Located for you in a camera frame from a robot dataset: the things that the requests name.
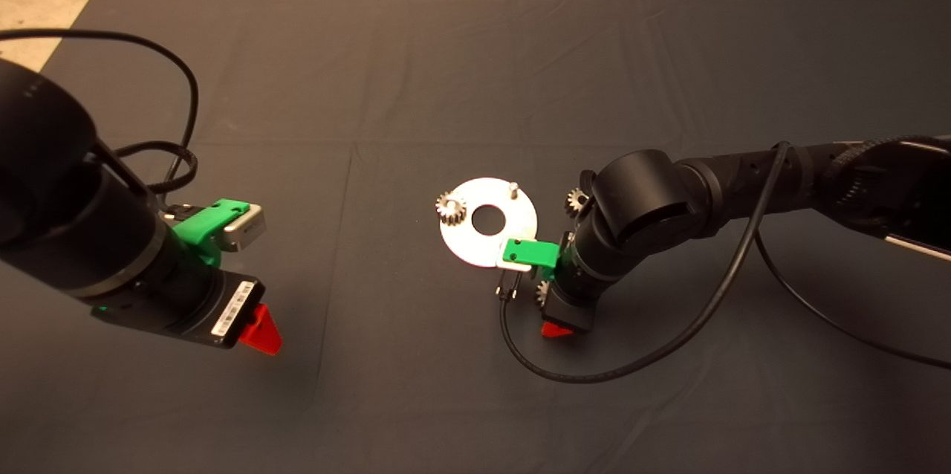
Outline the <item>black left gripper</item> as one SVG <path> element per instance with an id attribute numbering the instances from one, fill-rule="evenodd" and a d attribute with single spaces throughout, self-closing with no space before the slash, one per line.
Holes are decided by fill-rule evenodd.
<path id="1" fill-rule="evenodd" d="M 201 279 L 176 276 L 155 288 L 128 287 L 93 302 L 92 316 L 109 325 L 200 343 L 234 348 L 236 343 L 268 356 L 283 339 L 264 301 L 266 285 L 254 276 L 211 272 Z"/>

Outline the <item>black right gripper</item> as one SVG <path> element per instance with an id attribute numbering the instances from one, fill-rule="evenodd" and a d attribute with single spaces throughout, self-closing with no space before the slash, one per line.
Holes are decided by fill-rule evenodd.
<path id="1" fill-rule="evenodd" d="M 545 295 L 545 321 L 540 334 L 545 339 L 590 333 L 597 315 L 597 301 L 574 297 L 556 282 L 550 282 Z"/>

